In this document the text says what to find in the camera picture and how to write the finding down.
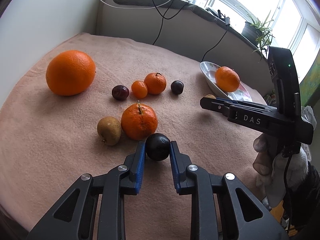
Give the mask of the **right hand in white glove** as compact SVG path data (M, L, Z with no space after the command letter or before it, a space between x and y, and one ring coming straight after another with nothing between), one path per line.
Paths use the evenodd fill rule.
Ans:
M253 142L253 148L258 153L253 168L259 173L257 186L263 186L270 207L276 207L284 198L286 189L284 184L284 170L287 158L277 153L278 139L261 134ZM287 171L287 185L296 190L306 178L308 162L311 160L310 149L302 144L300 152L294 154Z

